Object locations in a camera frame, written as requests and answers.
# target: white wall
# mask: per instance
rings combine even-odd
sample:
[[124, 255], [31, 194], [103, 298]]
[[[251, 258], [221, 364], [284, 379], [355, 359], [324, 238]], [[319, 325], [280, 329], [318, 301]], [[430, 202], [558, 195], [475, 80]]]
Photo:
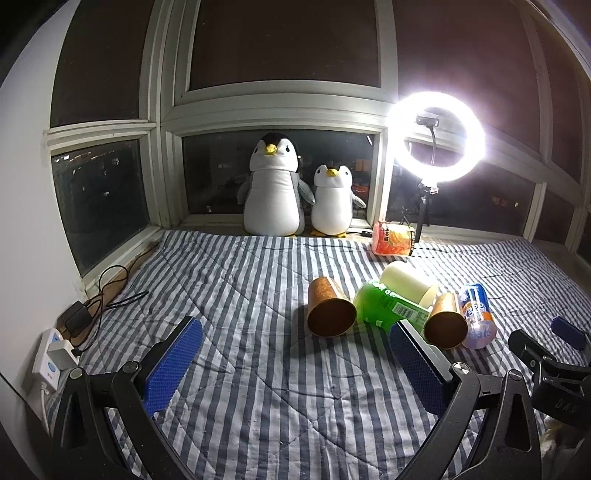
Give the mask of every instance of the white wall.
[[[43, 147], [61, 45], [80, 0], [33, 36], [0, 86], [0, 369], [23, 394], [39, 334], [83, 298]], [[35, 473], [24, 408], [0, 380], [0, 421]]]

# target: striped blanket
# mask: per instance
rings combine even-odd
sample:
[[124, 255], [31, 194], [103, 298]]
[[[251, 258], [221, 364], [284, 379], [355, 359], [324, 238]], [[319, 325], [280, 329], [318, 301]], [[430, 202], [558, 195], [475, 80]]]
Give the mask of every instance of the striped blanket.
[[[304, 327], [311, 280], [332, 277], [352, 297], [392, 260], [339, 239], [166, 232], [122, 293], [150, 295], [105, 314], [81, 366], [117, 370], [193, 315], [203, 325], [202, 350], [155, 421], [197, 478], [394, 479], [436, 417], [415, 396], [384, 331], [362, 323], [321, 339]], [[455, 349], [450, 360], [486, 374], [517, 368], [529, 378], [506, 345], [521, 327], [558, 359], [580, 364], [549, 322], [560, 314], [590, 328], [591, 301], [525, 240], [418, 244], [408, 262], [439, 280], [441, 292], [480, 281], [489, 294], [497, 338], [477, 352]], [[52, 426], [58, 400], [48, 400]], [[118, 413], [109, 415], [130, 467], [146, 478]], [[449, 477], [461, 470], [482, 416], [474, 415]]]

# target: ring light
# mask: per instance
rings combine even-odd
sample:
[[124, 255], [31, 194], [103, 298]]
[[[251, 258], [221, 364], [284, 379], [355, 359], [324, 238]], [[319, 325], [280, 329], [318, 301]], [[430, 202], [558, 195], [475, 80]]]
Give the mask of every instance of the ring light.
[[[421, 163], [411, 155], [404, 144], [406, 137], [413, 130], [417, 114], [430, 107], [449, 110], [466, 128], [464, 156], [450, 167], [435, 167]], [[460, 100], [445, 93], [421, 92], [406, 97], [394, 106], [389, 126], [394, 158], [401, 167], [423, 179], [424, 185], [435, 186], [440, 181], [456, 180], [473, 169], [484, 157], [484, 130], [476, 115]]]

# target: brown paper cup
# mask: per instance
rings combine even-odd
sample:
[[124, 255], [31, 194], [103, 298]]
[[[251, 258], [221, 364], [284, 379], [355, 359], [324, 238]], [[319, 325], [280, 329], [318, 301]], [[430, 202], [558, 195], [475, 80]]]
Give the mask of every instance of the brown paper cup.
[[355, 323], [356, 316], [355, 305], [332, 278], [320, 277], [310, 283], [306, 325], [314, 335], [341, 335]]
[[457, 295], [439, 295], [423, 327], [423, 336], [427, 343], [448, 350], [460, 345], [467, 334], [468, 323], [461, 314]]

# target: power strip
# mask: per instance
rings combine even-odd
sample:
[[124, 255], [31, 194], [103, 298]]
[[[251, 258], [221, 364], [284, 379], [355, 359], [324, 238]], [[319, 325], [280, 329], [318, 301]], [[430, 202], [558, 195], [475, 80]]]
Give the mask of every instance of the power strip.
[[41, 382], [45, 382], [47, 388], [51, 392], [57, 390], [57, 385], [60, 381], [60, 369], [55, 362], [49, 358], [47, 349], [53, 342], [61, 342], [62, 340], [61, 333], [55, 328], [50, 328], [43, 332], [41, 335], [39, 350], [37, 351], [35, 362], [33, 363], [33, 376], [38, 378]]
[[72, 355], [72, 344], [64, 340], [55, 329], [47, 329], [41, 335], [39, 350], [33, 363], [33, 376], [45, 383], [49, 393], [57, 390], [61, 370], [78, 366], [78, 357]]

